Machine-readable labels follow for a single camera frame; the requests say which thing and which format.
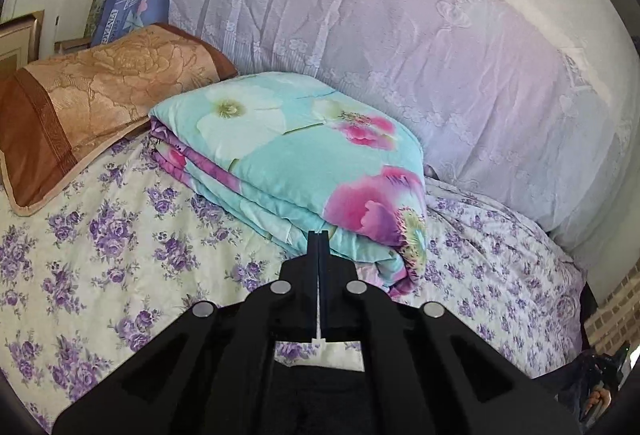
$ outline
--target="brown pillow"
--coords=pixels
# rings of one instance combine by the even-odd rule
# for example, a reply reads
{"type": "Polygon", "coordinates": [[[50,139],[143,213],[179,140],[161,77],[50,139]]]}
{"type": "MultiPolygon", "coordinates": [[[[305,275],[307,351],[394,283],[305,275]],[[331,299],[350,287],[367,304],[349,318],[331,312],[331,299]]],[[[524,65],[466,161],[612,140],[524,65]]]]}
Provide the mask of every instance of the brown pillow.
{"type": "Polygon", "coordinates": [[[38,211],[158,102],[235,75],[224,54],[164,24],[21,68],[0,81],[0,174],[13,210],[38,211]]]}

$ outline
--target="turquoise floral blanket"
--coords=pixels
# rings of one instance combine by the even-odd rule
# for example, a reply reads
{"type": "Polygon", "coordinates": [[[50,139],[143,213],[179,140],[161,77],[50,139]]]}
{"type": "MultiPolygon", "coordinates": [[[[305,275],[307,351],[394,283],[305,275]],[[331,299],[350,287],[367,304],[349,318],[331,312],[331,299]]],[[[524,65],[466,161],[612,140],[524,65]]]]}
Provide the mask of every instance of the turquoise floral blanket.
{"type": "Polygon", "coordinates": [[[424,275],[422,149],[402,124],[298,74],[231,79],[154,107],[162,168],[290,253],[328,230],[406,293],[424,275]]]}

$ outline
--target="floral bed sheet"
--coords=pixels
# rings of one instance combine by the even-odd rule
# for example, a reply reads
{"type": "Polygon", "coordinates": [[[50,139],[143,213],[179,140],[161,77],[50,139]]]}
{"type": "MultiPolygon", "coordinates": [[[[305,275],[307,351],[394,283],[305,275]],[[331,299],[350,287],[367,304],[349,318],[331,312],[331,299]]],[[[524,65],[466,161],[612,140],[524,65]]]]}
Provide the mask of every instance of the floral bed sheet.
{"type": "MultiPolygon", "coordinates": [[[[148,142],[113,145],[33,216],[0,192],[0,371],[46,431],[191,304],[241,301],[286,259],[159,169],[148,142]]],[[[573,358],[584,278],[572,260],[504,206],[426,187],[427,269],[399,299],[440,301],[532,377],[573,358]]],[[[276,358],[362,369],[357,343],[279,343],[276,358]]]]}

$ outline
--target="picture frame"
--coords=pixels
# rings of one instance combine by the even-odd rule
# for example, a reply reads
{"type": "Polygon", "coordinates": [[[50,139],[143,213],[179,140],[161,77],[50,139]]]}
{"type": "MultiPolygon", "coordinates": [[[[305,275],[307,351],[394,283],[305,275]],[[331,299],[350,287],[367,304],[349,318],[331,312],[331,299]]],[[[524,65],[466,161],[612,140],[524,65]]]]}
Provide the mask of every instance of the picture frame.
{"type": "Polygon", "coordinates": [[[0,23],[0,80],[38,59],[44,11],[0,23]]]}

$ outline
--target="metal rivet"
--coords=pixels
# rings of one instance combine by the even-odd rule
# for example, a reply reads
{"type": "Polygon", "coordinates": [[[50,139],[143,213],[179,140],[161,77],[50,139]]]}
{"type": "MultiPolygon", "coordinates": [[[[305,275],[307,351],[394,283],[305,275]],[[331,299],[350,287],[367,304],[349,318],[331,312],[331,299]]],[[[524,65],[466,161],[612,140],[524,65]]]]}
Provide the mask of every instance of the metal rivet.
{"type": "Polygon", "coordinates": [[[271,284],[271,292],[274,294],[286,294],[291,290],[291,284],[288,281],[277,280],[271,284]]]}
{"type": "Polygon", "coordinates": [[[353,280],[347,284],[347,290],[351,294],[364,294],[367,290],[367,284],[364,281],[353,280]]]}
{"type": "Polygon", "coordinates": [[[199,301],[191,309],[193,315],[197,318],[208,318],[213,314],[213,305],[208,301],[199,301]]]}
{"type": "Polygon", "coordinates": [[[430,301],[429,303],[425,303],[422,307],[424,313],[427,314],[430,318],[441,318],[444,316],[444,307],[440,305],[437,301],[430,301]]]}

